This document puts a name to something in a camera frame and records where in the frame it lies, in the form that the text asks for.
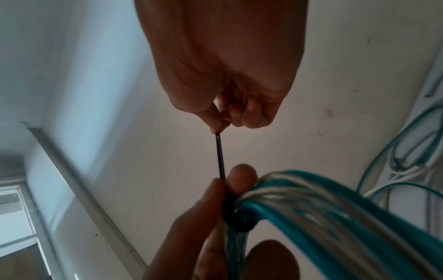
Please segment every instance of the bundle of wires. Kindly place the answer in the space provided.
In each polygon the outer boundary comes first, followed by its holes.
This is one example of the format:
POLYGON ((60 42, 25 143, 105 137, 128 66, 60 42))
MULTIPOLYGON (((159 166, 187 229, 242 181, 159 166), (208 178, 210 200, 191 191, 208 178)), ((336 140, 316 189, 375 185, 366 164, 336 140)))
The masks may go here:
MULTIPOLYGON (((430 182, 443 149, 442 139, 443 105, 437 103, 412 120, 379 153, 356 191, 316 174, 284 171, 261 177, 240 197, 227 197, 224 217, 229 279, 240 278, 247 232, 259 220, 269 220, 280 229, 328 279, 443 279, 443 243, 373 202, 399 186, 421 188, 443 198, 426 185, 411 183, 421 177, 425 184, 430 182), (398 157, 396 149, 401 142, 416 134, 432 116, 440 119, 438 128, 398 157), (423 152, 414 152, 418 147, 423 152), (388 183, 376 185, 362 196, 361 191, 369 189, 368 178, 384 157, 391 173, 388 183)), ((217 147, 223 179, 220 136, 217 147)))

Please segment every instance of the glass pane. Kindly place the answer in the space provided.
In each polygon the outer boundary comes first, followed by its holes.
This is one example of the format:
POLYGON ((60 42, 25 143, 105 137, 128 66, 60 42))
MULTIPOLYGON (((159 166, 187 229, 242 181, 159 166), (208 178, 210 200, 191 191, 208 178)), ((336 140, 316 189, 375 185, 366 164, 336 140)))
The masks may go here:
POLYGON ((17 190, 0 191, 0 244, 32 234, 17 190))

